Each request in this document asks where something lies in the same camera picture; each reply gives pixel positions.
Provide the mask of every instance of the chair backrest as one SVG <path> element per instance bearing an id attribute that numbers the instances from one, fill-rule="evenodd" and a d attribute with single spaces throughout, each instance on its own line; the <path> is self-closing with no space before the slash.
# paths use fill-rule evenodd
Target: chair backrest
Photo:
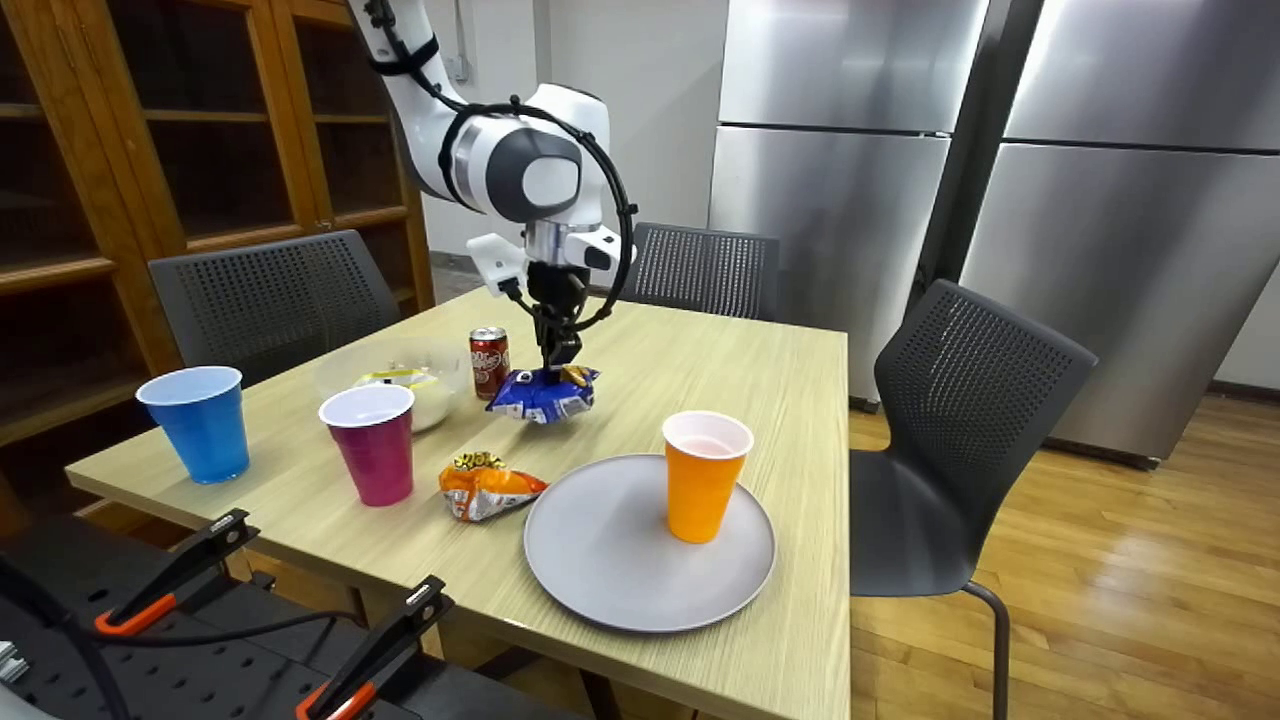
<path id="1" fill-rule="evenodd" d="M 159 308 L 188 364 L 264 382 L 395 322 L 364 242 L 319 233 L 279 244 L 154 259 Z"/>
<path id="2" fill-rule="evenodd" d="M 624 298 L 644 305 L 702 308 L 774 322 L 777 244 L 735 233 L 638 226 L 638 269 Z"/>
<path id="3" fill-rule="evenodd" d="M 957 505 L 971 559 L 1092 369 L 1095 355 L 1075 340 L 947 280 L 926 293 L 876 355 L 888 455 Z"/>

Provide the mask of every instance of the orange cup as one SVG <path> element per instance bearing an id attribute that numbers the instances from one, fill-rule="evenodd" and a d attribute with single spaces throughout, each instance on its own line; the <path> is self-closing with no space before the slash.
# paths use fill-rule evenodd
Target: orange cup
<path id="1" fill-rule="evenodd" d="M 746 420 L 723 411 L 677 411 L 664 420 L 668 445 L 668 533 L 710 543 L 720 533 L 733 485 L 756 449 Z"/>

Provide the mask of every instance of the wooden floor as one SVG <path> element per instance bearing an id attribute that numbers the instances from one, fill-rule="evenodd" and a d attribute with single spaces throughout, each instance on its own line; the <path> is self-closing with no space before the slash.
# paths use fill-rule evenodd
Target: wooden floor
<path id="1" fill-rule="evenodd" d="M 853 449 L 886 420 L 853 411 Z M 1157 471 L 1042 453 L 982 559 L 1014 610 L 1014 717 L 1280 717 L 1280 403 L 1210 397 Z M 302 595 L 325 583 L 291 575 Z M 988 610 L 853 600 L 853 712 L 865 720 L 988 717 Z M 450 638 L 475 664 L 483 638 Z M 590 709 L 577 673 L 536 664 L 517 687 Z M 684 709 L 632 687 L 624 717 Z"/>

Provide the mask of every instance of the pink cup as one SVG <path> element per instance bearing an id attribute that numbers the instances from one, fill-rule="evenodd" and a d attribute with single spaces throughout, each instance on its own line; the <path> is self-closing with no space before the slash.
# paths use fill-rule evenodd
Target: pink cup
<path id="1" fill-rule="evenodd" d="M 385 509 L 412 492 L 412 387 L 357 385 L 319 403 L 362 505 Z"/>

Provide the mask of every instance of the stainless steel refrigerator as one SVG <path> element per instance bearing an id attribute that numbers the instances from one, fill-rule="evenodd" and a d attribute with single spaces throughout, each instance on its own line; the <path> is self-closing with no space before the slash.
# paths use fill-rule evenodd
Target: stainless steel refrigerator
<path id="1" fill-rule="evenodd" d="M 1266 293 L 1275 28 L 1275 0 L 1043 0 L 961 286 L 1099 355 L 1057 441 L 1166 460 Z"/>
<path id="2" fill-rule="evenodd" d="M 846 329 L 848 387 L 906 322 L 985 0 L 733 0 L 712 233 L 777 244 L 781 322 Z"/>

